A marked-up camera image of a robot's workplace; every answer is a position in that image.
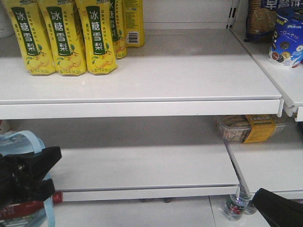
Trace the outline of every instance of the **barcode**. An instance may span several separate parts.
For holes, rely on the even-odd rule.
[[[139,33],[138,32],[129,32],[127,35],[127,43],[139,44]]]

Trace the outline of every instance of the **red object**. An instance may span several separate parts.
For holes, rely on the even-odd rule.
[[[62,192],[55,192],[53,195],[53,203],[58,204],[63,201]],[[11,204],[0,210],[0,220],[12,219],[27,216],[42,209],[44,204],[42,201],[31,201],[17,204]]]

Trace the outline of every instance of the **white floor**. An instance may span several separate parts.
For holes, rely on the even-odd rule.
[[[222,214],[226,196],[64,202],[55,206],[57,227],[269,227],[260,213],[229,221]]]

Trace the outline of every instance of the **yellow packaging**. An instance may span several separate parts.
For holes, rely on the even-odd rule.
[[[32,75],[56,72],[52,49],[36,0],[2,0],[13,24],[26,69]]]
[[[114,50],[118,59],[126,56],[126,43],[122,0],[110,0],[110,27],[112,29]]]
[[[124,0],[126,47],[140,47],[145,43],[143,0]]]
[[[251,125],[251,131],[243,143],[266,141],[275,131],[275,121],[268,114],[245,115]]]
[[[85,38],[89,72],[108,74],[118,67],[110,28],[109,0],[76,0]]]
[[[55,68],[64,76],[86,72],[80,16],[74,0],[38,0],[51,41]]]

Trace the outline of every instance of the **blue can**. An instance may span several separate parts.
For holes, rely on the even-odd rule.
[[[295,68],[303,60],[303,8],[280,8],[269,58],[275,65]]]

